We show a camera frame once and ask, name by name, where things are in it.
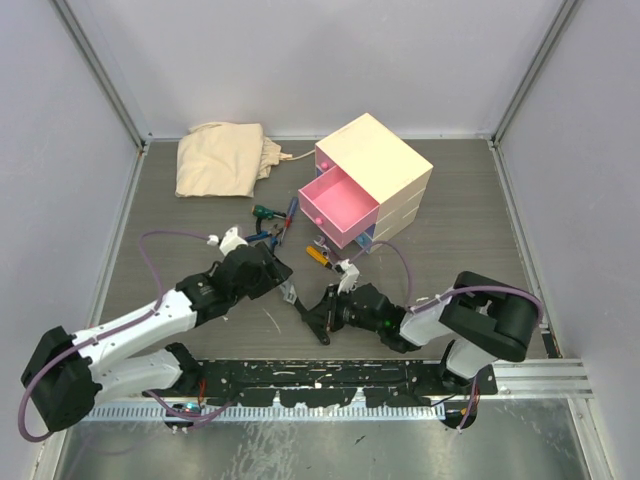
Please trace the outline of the black adjustable wrench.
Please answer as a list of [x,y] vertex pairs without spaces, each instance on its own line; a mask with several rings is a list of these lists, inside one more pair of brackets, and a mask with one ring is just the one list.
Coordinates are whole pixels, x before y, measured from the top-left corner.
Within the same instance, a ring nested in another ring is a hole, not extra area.
[[326,332],[326,329],[323,328],[317,320],[314,320],[312,318],[311,312],[307,310],[302,302],[298,299],[294,284],[290,280],[287,280],[279,286],[279,289],[283,294],[283,300],[286,303],[291,304],[296,309],[296,311],[300,315],[302,322],[310,328],[319,342],[322,345],[329,345],[330,338],[328,333]]

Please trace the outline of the orange handle screwdriver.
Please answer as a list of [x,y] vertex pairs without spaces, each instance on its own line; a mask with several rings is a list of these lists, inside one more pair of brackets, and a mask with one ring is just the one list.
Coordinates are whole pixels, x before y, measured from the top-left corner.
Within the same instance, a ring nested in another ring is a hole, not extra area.
[[308,245],[306,253],[324,268],[337,271],[337,263],[339,262],[336,254],[330,249],[317,245]]

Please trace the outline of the pastel mini drawer chest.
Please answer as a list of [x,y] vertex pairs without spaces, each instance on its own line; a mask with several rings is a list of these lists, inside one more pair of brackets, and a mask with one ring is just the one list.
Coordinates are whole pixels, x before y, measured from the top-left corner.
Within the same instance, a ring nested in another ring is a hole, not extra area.
[[369,113],[319,140],[299,208],[337,247],[389,240],[409,226],[433,165]]

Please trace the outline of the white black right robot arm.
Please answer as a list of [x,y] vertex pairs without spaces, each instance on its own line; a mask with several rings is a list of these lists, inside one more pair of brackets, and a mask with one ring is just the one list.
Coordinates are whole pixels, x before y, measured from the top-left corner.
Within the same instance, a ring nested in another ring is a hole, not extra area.
[[413,307],[391,302],[368,283],[343,291],[326,288],[320,302],[294,306],[319,341],[348,325],[378,335],[398,353],[416,351],[431,341],[455,334],[438,365],[438,379],[449,393],[472,386],[479,371],[497,360],[525,359],[544,306],[534,295],[474,272],[460,273],[454,284],[434,299]]

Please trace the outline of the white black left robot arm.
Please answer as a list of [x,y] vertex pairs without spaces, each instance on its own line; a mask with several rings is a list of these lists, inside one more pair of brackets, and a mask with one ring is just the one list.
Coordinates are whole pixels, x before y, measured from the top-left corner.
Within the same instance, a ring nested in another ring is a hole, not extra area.
[[21,376],[24,415],[33,404],[53,434],[82,420],[95,406],[142,390],[178,396],[200,384],[198,363],[183,347],[152,355],[139,351],[172,335],[225,316],[242,299],[257,299],[293,271],[263,244],[240,245],[205,272],[190,275],[161,297],[107,324],[44,333]]

